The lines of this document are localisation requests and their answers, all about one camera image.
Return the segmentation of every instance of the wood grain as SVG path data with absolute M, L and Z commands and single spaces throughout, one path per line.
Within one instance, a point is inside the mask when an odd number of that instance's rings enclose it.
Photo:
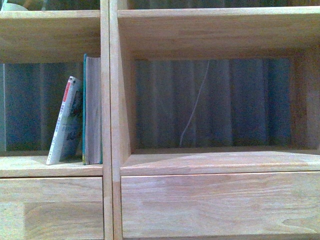
M 121 177 L 124 238 L 320 237 L 320 172 Z
M 101 240 L 102 196 L 101 177 L 0 179 L 0 239 Z
M 320 42 L 318 6 L 118 10 L 118 22 L 138 59 L 287 57 Z
M 46 165 L 48 156 L 1 156 L 0 178 L 102 176 L 102 165 L 72 163 Z
M 100 11 L 0 12 L 0 63 L 82 62 L 100 54 Z
M 114 239 L 110 119 L 109 1 L 100 0 L 104 239 Z
M 124 238 L 124 240 L 318 240 L 318 234 L 257 234 L 234 236 L 203 236 L 203 237 L 152 237 Z
M 320 151 L 317 150 L 217 147 L 183 151 L 185 153 L 132 154 L 120 173 L 148 176 L 320 171 Z
M 296 146 L 320 147 L 320 47 L 291 60 L 291 139 Z
M 109 6 L 113 237 L 122 240 L 120 166 L 128 160 L 135 146 L 136 102 L 132 98 L 135 92 L 133 59 L 128 43 L 119 32 L 117 18 L 117 10 L 128 9 L 129 1 L 110 0 Z

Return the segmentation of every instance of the wooden drawer front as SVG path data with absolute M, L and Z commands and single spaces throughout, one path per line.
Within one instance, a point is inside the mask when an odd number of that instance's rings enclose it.
M 103 238 L 101 177 L 0 179 L 0 240 Z
M 123 176 L 121 195 L 124 238 L 320 239 L 320 172 Z

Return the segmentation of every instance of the white book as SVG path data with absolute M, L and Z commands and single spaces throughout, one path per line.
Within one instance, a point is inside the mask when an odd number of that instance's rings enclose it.
M 57 164 L 76 154 L 82 134 L 83 82 L 69 77 L 46 161 Z

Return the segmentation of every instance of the wire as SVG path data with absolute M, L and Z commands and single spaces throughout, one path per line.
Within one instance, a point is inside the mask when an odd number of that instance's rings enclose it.
M 197 97 L 196 97 L 196 101 L 195 101 L 195 104 L 194 104 L 192 113 L 191 113 L 191 115 L 190 115 L 189 121 L 188 121 L 188 123 L 186 124 L 186 126 L 185 126 L 185 128 L 184 128 L 184 130 L 183 130 L 183 132 L 182 132 L 182 134 L 181 134 L 181 136 L 180 136 L 180 143 L 179 143 L 179 147 L 180 147 L 180 148 L 182 147 L 182 141 L 183 141 L 183 139 L 184 139 L 184 135 L 185 135 L 185 133 L 186 133 L 186 131 L 187 131 L 187 129 L 188 129 L 190 123 L 191 123 L 191 120 L 192 120 L 192 118 L 193 118 L 193 116 L 194 116 L 194 114 L 195 114 L 195 111 L 196 111 L 196 108 L 197 108 L 197 105 L 198 105 L 198 101 L 199 101 L 199 97 L 200 97 L 201 90 L 202 90 L 202 88 L 203 88 L 203 86 L 204 86 L 204 84 L 205 84 L 205 80 L 206 80 L 206 78 L 207 78 L 207 76 L 208 76 L 209 64 L 210 64 L 210 60 L 208 61 L 208 64 L 207 64 L 207 66 L 206 66 L 205 75 L 204 75 L 204 78 L 203 78 L 203 80 L 202 80 L 202 83 L 201 83 L 201 86 L 200 86 L 198 95 L 197 95 Z

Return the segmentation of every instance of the curtain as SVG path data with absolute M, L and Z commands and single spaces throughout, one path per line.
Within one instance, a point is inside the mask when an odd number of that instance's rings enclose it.
M 139 0 L 136 9 L 280 7 L 284 0 Z M 288 59 L 137 60 L 138 148 L 290 144 Z
M 100 1 L 48 0 L 46 9 L 100 9 Z M 83 79 L 83 63 L 0 64 L 0 152 L 50 149 L 69 76 Z

